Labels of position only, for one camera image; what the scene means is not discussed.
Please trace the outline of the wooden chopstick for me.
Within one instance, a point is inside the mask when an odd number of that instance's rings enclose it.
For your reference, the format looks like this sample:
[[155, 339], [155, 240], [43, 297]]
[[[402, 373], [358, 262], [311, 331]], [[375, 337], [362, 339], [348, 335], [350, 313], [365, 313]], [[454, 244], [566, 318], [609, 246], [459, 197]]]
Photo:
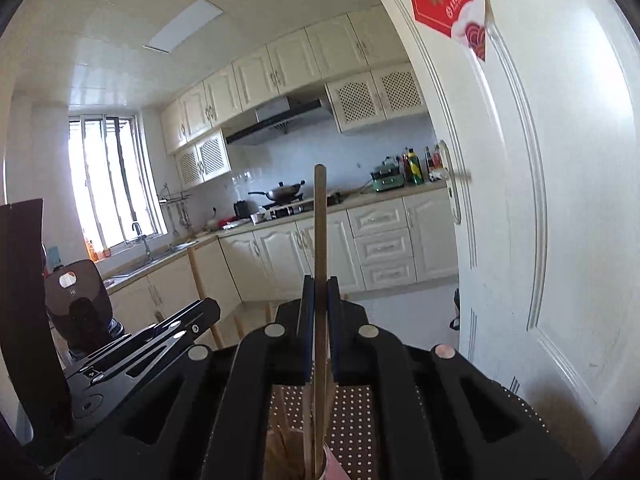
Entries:
[[236, 329], [236, 333], [238, 334], [238, 338], [239, 338], [239, 340], [242, 340], [244, 338], [244, 336], [245, 336], [245, 332], [244, 332], [244, 327], [243, 327], [243, 324], [242, 324], [242, 320], [239, 317], [239, 315], [235, 315], [233, 317], [233, 322], [234, 322], [234, 326], [235, 326], [235, 329]]
[[331, 373], [326, 376], [326, 398], [324, 399], [323, 437], [327, 437], [332, 425], [332, 412], [336, 395], [336, 383]]
[[314, 441], [311, 419], [311, 385], [303, 388], [303, 459], [306, 480], [314, 478]]
[[326, 167], [314, 166], [314, 478], [323, 469], [326, 419]]
[[266, 317], [266, 323], [270, 324], [273, 322], [274, 320], [274, 307], [273, 307], [273, 303], [270, 302], [269, 304], [266, 304], [265, 306], [265, 317]]
[[277, 409], [276, 413], [276, 421], [277, 425], [280, 429], [280, 433], [283, 436], [283, 440], [288, 440], [290, 436], [291, 430], [290, 425], [288, 424], [288, 413], [286, 412], [286, 406], [284, 403], [284, 395], [282, 391], [282, 387], [280, 385], [276, 385], [273, 389], [273, 401], [274, 407]]
[[[188, 258], [189, 258], [189, 262], [190, 262], [190, 266], [191, 266], [191, 270], [192, 270], [192, 274], [193, 274], [193, 279], [194, 279], [194, 283], [195, 283], [195, 287], [196, 290], [198, 291], [198, 296], [200, 297], [201, 300], [204, 300], [206, 298], [206, 293], [204, 290], [204, 286], [203, 286], [203, 282], [201, 279], [201, 275], [200, 275], [200, 271], [198, 270], [198, 263], [196, 262], [196, 258], [195, 258], [195, 249], [194, 248], [189, 248], [188, 249]], [[216, 347], [221, 350], [224, 348], [224, 341], [221, 338], [221, 334], [219, 333], [218, 327], [216, 325], [212, 325], [209, 327], [209, 331], [212, 334]]]

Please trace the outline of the kitchen faucet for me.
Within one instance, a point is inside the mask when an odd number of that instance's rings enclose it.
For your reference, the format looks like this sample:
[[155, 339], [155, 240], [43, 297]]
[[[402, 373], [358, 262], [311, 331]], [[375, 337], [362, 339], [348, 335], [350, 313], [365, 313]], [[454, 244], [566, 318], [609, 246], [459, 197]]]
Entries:
[[134, 240], [137, 244], [141, 244], [144, 247], [145, 261], [149, 262], [152, 260], [152, 252], [149, 246], [148, 241], [146, 240], [146, 235], [142, 232], [142, 227], [140, 223], [137, 221], [132, 222], [131, 229], [136, 233], [136, 239]]

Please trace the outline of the kitchen window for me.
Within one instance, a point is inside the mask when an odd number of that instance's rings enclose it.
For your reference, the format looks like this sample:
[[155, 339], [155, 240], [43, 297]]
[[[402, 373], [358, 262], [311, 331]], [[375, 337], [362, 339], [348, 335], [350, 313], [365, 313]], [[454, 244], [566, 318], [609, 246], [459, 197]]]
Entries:
[[137, 118], [72, 116], [67, 147], [76, 210], [93, 260], [166, 233]]

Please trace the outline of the lower kitchen cabinets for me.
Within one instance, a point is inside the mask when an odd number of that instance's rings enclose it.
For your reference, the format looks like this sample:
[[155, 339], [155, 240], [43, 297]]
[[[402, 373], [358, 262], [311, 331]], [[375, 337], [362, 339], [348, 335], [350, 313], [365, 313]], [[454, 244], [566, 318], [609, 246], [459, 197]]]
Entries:
[[[345, 295], [449, 278], [458, 272], [449, 195], [441, 184], [349, 198], [328, 222], [328, 273]], [[300, 214], [241, 226], [183, 245], [105, 282], [115, 318], [133, 332], [200, 298], [188, 258], [195, 249], [206, 296], [228, 316], [240, 304], [295, 298], [314, 273], [314, 219]]]

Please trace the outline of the kitchen cabinets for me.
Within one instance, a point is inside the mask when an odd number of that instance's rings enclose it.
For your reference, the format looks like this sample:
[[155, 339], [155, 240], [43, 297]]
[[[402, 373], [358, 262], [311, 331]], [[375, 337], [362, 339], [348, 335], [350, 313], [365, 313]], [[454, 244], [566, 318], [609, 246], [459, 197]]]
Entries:
[[[449, 195], [441, 184], [349, 198], [328, 222], [328, 273], [345, 295], [449, 278], [458, 272]], [[188, 258], [195, 249], [206, 296], [228, 316], [240, 304], [295, 298], [314, 273], [314, 219], [300, 214], [241, 226], [183, 245], [105, 282], [115, 318], [133, 332], [200, 298]]]
[[279, 98], [327, 99], [338, 130], [425, 112], [407, 52], [382, 6], [297, 29], [194, 84], [166, 106], [165, 148], [181, 184], [228, 174], [226, 137]]

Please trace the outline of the upper kitchen cabinets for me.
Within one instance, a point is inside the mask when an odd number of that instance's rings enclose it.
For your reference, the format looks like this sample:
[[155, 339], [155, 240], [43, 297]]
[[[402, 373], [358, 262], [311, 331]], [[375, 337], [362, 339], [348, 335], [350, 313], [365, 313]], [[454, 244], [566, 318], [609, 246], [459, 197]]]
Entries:
[[327, 99], [338, 130], [425, 112], [407, 52], [382, 6], [297, 29], [194, 84], [166, 106], [165, 148], [181, 184], [228, 174], [226, 137], [279, 98]]

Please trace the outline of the black air fryer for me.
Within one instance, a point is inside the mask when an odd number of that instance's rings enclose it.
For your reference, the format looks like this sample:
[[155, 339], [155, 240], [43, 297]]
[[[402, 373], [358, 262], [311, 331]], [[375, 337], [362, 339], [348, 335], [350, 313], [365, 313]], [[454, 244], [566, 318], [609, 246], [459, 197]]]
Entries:
[[110, 296], [92, 260], [60, 266], [44, 279], [44, 291], [50, 321], [74, 362], [125, 333], [114, 318]]

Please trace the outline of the brown polka dot tablecloth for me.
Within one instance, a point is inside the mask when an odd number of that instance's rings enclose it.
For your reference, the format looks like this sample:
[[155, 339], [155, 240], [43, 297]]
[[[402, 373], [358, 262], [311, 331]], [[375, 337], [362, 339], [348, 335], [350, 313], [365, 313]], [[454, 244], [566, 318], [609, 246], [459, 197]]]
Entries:
[[[303, 388], [281, 386], [290, 436], [283, 440], [276, 421], [272, 388], [265, 452], [266, 479], [303, 479]], [[349, 479], [379, 479], [381, 463], [374, 456], [375, 431], [372, 400], [367, 387], [337, 388], [332, 425], [325, 444]]]

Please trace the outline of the pink cylindrical utensil holder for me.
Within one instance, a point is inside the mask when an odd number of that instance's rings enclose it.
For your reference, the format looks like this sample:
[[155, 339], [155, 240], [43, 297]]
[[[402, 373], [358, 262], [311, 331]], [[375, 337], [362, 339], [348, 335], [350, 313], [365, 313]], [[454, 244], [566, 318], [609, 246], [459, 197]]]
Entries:
[[323, 447], [324, 466], [320, 474], [320, 480], [349, 480], [348, 474], [344, 471], [340, 462], [332, 451], [325, 445]]

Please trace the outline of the black kettle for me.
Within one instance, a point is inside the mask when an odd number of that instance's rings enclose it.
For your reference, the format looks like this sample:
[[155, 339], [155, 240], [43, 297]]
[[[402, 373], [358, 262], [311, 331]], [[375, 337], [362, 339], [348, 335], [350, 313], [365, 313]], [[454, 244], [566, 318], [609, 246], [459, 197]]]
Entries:
[[246, 200], [238, 200], [233, 204], [234, 215], [238, 219], [250, 218], [250, 206]]

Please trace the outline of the black wok on stove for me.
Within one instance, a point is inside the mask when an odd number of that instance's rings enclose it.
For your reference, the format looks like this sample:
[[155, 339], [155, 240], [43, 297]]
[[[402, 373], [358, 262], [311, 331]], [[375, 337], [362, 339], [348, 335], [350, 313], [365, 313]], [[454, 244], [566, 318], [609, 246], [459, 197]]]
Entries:
[[292, 185], [285, 185], [280, 182], [276, 188], [272, 188], [267, 192], [257, 191], [250, 192], [250, 195], [261, 195], [271, 200], [273, 203], [283, 204], [294, 200], [296, 196], [299, 196], [300, 189], [305, 185], [305, 181], [301, 180]]

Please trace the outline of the gas stove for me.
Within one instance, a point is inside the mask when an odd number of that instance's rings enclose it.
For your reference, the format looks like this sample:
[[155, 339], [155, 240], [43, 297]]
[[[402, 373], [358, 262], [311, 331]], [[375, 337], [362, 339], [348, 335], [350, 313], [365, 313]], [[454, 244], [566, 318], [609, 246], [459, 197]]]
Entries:
[[294, 200], [286, 204], [268, 204], [262, 207], [267, 220], [278, 220], [296, 214], [306, 214], [314, 210], [314, 199], [305, 200], [302, 194], [297, 195]]

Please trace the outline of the green electric cooker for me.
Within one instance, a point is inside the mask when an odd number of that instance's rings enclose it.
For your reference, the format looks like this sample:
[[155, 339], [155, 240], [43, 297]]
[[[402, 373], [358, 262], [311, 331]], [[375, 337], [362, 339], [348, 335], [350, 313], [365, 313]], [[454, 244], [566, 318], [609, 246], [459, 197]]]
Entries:
[[376, 166], [371, 171], [371, 180], [373, 189], [377, 193], [403, 188], [406, 183], [397, 158], [392, 156], [387, 156], [380, 166]]

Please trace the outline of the dark sauce bottle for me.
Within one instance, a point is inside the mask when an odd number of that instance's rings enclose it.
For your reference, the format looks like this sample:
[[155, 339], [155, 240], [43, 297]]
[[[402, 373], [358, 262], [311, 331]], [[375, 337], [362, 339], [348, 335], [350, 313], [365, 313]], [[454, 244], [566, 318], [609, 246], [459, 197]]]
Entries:
[[426, 165], [426, 170], [427, 170], [427, 177], [430, 180], [433, 180], [432, 179], [432, 171], [433, 171], [433, 167], [434, 167], [433, 166], [433, 159], [432, 159], [431, 151], [428, 148], [428, 146], [426, 146], [424, 148], [424, 155], [425, 155], [424, 158], [425, 158], [425, 165]]

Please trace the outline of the red capped bottle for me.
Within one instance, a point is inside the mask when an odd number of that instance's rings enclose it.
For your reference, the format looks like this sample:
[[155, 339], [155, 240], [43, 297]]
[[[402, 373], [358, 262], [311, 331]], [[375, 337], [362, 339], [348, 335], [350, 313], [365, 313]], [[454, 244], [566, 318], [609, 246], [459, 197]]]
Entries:
[[442, 167], [444, 165], [442, 164], [442, 155], [440, 154], [440, 149], [439, 149], [438, 145], [434, 146], [432, 159], [433, 159], [433, 162], [434, 162], [434, 167], [436, 169], [442, 169]]

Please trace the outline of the green yellow bottle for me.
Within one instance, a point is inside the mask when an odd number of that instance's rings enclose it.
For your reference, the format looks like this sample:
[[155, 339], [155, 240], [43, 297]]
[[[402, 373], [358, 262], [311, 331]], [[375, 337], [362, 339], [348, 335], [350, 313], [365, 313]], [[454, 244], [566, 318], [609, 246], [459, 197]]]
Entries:
[[422, 184], [424, 182], [424, 175], [420, 164], [420, 158], [412, 148], [408, 149], [407, 159], [414, 184]]

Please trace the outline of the range hood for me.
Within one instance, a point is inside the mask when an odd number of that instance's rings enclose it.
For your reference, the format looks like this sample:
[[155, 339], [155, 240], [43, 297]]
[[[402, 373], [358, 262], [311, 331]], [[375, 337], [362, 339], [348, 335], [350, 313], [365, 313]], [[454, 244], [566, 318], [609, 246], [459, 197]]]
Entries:
[[327, 99], [306, 102], [279, 98], [258, 106], [255, 121], [226, 137], [228, 144], [259, 145], [323, 122], [333, 115]]

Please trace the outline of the white door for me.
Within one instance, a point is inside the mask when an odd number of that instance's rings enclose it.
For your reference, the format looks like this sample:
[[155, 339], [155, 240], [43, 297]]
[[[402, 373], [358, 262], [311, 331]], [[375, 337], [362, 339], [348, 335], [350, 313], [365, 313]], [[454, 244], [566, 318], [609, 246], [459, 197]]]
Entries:
[[485, 61], [381, 2], [469, 176], [461, 352], [607, 477], [638, 443], [639, 0], [486, 0]]

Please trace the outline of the ceiling light panel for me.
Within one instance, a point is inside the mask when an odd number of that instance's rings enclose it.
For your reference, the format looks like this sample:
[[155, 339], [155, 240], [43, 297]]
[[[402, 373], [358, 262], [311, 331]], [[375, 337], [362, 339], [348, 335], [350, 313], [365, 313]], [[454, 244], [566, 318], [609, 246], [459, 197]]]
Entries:
[[144, 47], [170, 55], [176, 47], [222, 14], [224, 11], [208, 0], [195, 0], [165, 25]]

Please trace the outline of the wall utensil rack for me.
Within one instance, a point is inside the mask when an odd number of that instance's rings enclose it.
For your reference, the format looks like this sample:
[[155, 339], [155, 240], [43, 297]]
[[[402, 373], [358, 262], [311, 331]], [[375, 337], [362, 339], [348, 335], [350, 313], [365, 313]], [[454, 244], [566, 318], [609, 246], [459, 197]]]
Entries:
[[180, 230], [190, 236], [194, 233], [188, 207], [186, 206], [189, 198], [190, 195], [183, 191], [171, 192], [167, 183], [157, 192], [160, 209], [166, 214], [174, 237], [180, 234]]

